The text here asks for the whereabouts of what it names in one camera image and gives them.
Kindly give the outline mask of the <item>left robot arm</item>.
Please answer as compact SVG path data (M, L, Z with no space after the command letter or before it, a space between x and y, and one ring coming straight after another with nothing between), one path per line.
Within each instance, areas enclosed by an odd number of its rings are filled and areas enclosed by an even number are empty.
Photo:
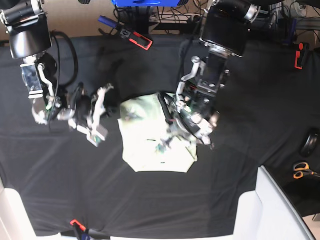
M216 96L230 75L227 61L244 55L250 27L260 11L260 5L248 0L212 1L200 36L208 47L207 58L192 57L192 69L180 78L174 95L157 94L168 124L167 135L156 147L158 152L169 149L174 138L190 145L212 145L210 135L220 118Z

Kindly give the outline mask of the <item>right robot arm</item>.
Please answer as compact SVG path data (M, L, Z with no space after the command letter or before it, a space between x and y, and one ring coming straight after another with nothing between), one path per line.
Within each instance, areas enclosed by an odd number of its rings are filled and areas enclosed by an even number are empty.
M108 83L87 95L81 82L73 92L67 91L79 73L77 52L64 32L49 30L43 4L42 0L0 2L0 21L9 35L11 56L22 60L21 77L32 104L32 116L39 125L50 126L54 120L67 122L70 129L84 134L98 147L108 135L108 130L101 125L101 118L107 113L106 95L114 86ZM61 58L48 53L58 37L66 41L73 59L73 75L65 84L60 83Z

